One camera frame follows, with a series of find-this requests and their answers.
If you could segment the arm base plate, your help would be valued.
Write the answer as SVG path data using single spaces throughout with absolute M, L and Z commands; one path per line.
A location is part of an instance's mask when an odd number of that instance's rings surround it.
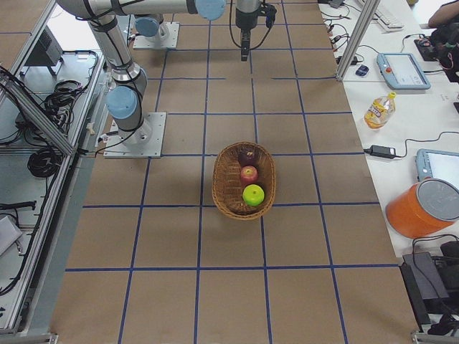
M 166 113 L 144 115 L 143 125 L 131 136 L 119 131 L 112 120 L 110 130 L 117 131 L 106 140 L 105 158 L 160 158 L 166 127 Z
M 158 26 L 156 34 L 151 37 L 138 35 L 134 39 L 133 48 L 137 50 L 169 50 L 176 49 L 180 23 L 163 22 Z

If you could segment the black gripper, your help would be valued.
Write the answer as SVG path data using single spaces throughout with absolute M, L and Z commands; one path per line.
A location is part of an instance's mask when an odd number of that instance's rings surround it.
M 257 26 L 258 9 L 241 10 L 236 8 L 236 25 L 240 29 L 241 61 L 249 56 L 251 30 Z

